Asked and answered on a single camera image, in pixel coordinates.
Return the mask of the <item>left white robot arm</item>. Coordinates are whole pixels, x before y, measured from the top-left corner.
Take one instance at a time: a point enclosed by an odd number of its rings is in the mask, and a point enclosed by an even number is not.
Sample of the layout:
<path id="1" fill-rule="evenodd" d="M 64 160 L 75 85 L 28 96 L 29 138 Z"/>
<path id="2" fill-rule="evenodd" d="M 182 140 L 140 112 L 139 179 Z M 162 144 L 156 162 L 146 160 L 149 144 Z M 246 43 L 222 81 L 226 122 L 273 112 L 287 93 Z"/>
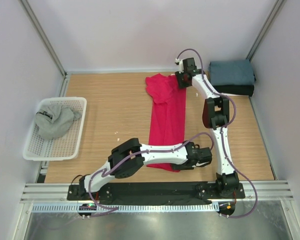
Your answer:
<path id="1" fill-rule="evenodd" d="M 175 145 L 153 146 L 141 144 L 138 138 L 131 138 L 114 148 L 98 170 L 79 175 L 79 183 L 71 183 L 68 188 L 67 200 L 91 200 L 112 180 L 129 178 L 143 166 L 166 164 L 179 172 L 205 167 L 211 162 L 211 149 L 201 148 L 189 140 Z"/>

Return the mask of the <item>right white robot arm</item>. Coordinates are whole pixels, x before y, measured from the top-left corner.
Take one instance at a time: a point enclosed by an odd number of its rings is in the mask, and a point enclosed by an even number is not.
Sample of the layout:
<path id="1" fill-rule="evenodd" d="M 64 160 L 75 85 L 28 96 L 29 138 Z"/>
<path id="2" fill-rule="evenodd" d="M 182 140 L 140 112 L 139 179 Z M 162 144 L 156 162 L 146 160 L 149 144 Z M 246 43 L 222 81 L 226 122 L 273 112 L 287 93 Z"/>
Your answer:
<path id="1" fill-rule="evenodd" d="M 219 93 L 209 82 L 202 69 L 197 68 L 194 58 L 175 59 L 178 71 L 175 76 L 180 88 L 193 86 L 204 98 L 202 122 L 213 136 L 218 169 L 215 192 L 221 198 L 231 198 L 239 188 L 239 177 L 234 167 L 229 141 L 230 99 Z"/>

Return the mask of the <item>red t shirt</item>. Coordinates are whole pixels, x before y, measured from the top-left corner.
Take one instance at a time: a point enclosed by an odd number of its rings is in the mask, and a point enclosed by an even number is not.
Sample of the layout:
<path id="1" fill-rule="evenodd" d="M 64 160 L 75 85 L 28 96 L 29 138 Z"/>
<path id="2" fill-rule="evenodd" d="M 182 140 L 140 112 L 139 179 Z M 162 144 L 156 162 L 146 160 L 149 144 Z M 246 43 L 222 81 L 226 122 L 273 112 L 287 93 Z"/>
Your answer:
<path id="1" fill-rule="evenodd" d="M 160 73 L 145 78 L 145 90 L 152 98 L 148 144 L 168 146 L 185 139 L 186 92 L 175 75 Z"/>

